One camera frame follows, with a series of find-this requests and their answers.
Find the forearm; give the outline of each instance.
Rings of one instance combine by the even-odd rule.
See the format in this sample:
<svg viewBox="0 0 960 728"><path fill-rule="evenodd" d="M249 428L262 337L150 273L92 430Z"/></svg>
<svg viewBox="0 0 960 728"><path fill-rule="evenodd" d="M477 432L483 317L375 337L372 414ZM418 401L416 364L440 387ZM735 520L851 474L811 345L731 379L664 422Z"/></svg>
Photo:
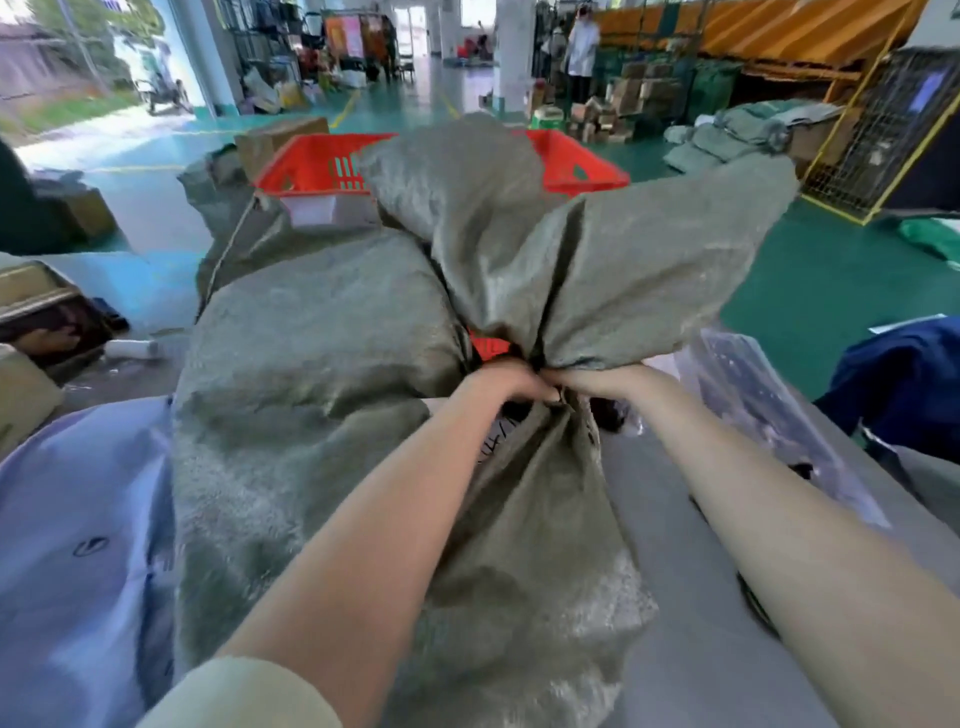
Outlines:
<svg viewBox="0 0 960 728"><path fill-rule="evenodd" d="M655 370L628 399L843 725L960 715L960 607L933 576Z"/></svg>
<svg viewBox="0 0 960 728"><path fill-rule="evenodd" d="M347 728L372 724L503 399L468 377L344 500L222 654L288 667Z"/></svg>

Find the chair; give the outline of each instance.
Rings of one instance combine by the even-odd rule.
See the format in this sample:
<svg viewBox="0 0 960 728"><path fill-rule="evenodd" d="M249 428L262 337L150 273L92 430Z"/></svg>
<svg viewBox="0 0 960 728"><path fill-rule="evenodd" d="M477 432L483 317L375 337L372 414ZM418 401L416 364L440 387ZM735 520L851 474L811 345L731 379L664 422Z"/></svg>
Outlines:
<svg viewBox="0 0 960 728"><path fill-rule="evenodd" d="M409 73L410 80L414 80L416 71L414 70L414 55L412 53L400 53L397 55L396 72L400 75L401 81L403 81L404 73Z"/></svg>

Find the tree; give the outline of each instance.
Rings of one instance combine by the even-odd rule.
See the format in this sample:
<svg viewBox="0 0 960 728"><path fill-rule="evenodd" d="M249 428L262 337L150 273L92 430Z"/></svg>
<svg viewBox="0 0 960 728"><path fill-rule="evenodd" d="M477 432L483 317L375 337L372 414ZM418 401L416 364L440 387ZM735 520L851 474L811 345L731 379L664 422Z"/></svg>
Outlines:
<svg viewBox="0 0 960 728"><path fill-rule="evenodd" d="M127 0L127 3L130 12L108 11L110 22L153 44L152 36L162 36L166 30L160 13L150 0Z"/></svg>
<svg viewBox="0 0 960 728"><path fill-rule="evenodd" d="M103 79L108 84L112 84L116 79L126 77L128 75L126 65L113 53L113 36L110 32L110 17L122 13L108 10L101 0L63 0L63 2L70 11L77 33L84 40L87 52ZM65 41L63 45L55 46L53 51L67 64L88 75L84 54L77 47L76 40L70 33L70 26L60 9L59 0L28 0L27 4L34 14L37 25L47 33Z"/></svg>

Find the yellow floor line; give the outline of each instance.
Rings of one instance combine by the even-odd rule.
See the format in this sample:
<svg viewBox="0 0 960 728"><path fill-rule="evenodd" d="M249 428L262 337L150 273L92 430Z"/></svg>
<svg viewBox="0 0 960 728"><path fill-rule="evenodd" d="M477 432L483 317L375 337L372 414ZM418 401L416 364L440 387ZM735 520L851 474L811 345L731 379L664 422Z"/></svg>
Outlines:
<svg viewBox="0 0 960 728"><path fill-rule="evenodd" d="M231 134L236 136L239 133L248 132L250 129L201 129L196 132L168 132L171 136L203 136L205 134Z"/></svg>
<svg viewBox="0 0 960 728"><path fill-rule="evenodd" d="M450 100L446 98L446 94L442 91L440 92L440 98L446 105L446 110L450 112L450 116L452 116L454 119L459 119L463 115L456 109L456 107L453 106L453 104L450 103Z"/></svg>
<svg viewBox="0 0 960 728"><path fill-rule="evenodd" d="M347 105L344 106L344 110L333 120L330 124L330 129L336 129L340 126L340 122L347 118L347 114L350 113L350 110L353 109L353 105L356 104L357 99L360 97L360 89L357 88L353 93L350 94L349 99L347 99Z"/></svg>

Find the yellow metal frame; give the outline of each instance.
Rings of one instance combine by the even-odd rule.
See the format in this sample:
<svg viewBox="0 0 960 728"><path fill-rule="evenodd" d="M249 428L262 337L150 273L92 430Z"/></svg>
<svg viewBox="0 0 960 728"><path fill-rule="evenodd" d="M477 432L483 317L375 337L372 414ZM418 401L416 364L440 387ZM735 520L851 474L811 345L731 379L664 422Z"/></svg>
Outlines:
<svg viewBox="0 0 960 728"><path fill-rule="evenodd" d="M933 126L930 127L930 131L926 133L923 141L917 145L917 148L913 151L913 154L903 163L903 166L900 168L900 171L893 178L890 184L887 185L887 188L883 190L882 194L877 198L874 203L873 208L867 213L867 218L864 221L864 225L869 223L876 217L876 214L880 212L883 208L883 204L887 201L887 198L893 194L894 190L897 189L897 185L902 182L903 178L906 177L907 172L917 163L917 160L923 155L924 150L930 145L930 142L936 137L940 130L944 128L944 125L947 123L947 120L960 109L960 91L957 92L957 95L953 97L953 101L949 103L944 112L937 117L937 120L933 122Z"/></svg>
<svg viewBox="0 0 960 728"><path fill-rule="evenodd" d="M867 86L873 80L876 71L880 68L880 64L883 62L883 59L886 57L888 53L890 53L890 49L893 47L894 42L896 42L897 38L900 36L900 31L906 25L908 20L910 20L913 17L914 13L919 12L923 8L923 5L925 4L926 4L926 0L912 0L912 2L903 9L903 14L900 16L900 22L897 23L897 27L894 28L893 32L887 37L887 40L883 44L883 48L880 50L880 52L876 54L876 58L874 59L873 65L870 66L870 70L864 75L863 81L860 82L860 85L857 87L856 91L853 93L853 97L850 99L849 102L847 102L847 106L844 108L843 113L840 114L839 118L837 118L836 120L836 123L833 124L833 128L830 130L830 133L827 134L827 138L824 139L824 143L820 145L820 149L817 152L817 156L813 158L813 161L810 162L809 166L806 168L806 172L804 173L803 184L806 184L807 179L809 179L810 177L810 173L813 172L813 170L817 166L817 163L820 161L821 157L829 148L830 142L833 141L833 138L836 136L837 131L841 128L840 125L843 122L844 118L846 118L848 113L852 112L852 110L856 106L856 102L859 100L860 96L863 94ZM945 110L944 113L940 115L940 118L938 118L937 121L934 123L933 127L931 127L929 133L924 137L923 141L921 141L917 149L914 150L910 158L904 163L902 168L894 177L893 181L890 182L887 188L880 195L878 201L874 203L874 206L871 207L870 210L867 211L866 216L862 218L857 217L856 215L852 215L842 209L834 207L829 203L825 203L823 200L818 200L812 195L802 194L801 197L807 200L808 202L813 203L817 207L822 207L823 209L828 210L829 212L832 212L833 214L838 215L839 217L842 217L845 220L849 220L861 226L867 225L871 220L873 220L876 217L876 214L880 211L883 203L887 201L887 198L890 197L890 195L893 193L896 185L899 184L900 181L903 179L903 177L906 175L906 173L910 171L910 167L912 167L914 163L916 163L917 159L919 159L920 156L924 153L924 149L926 149L927 145L933 140L933 137L936 136L937 132L939 132L943 128L944 124L947 123L947 119L954 111L956 111L958 104L960 104L960 94L957 95L957 98L953 100L953 103L950 104L947 110Z"/></svg>

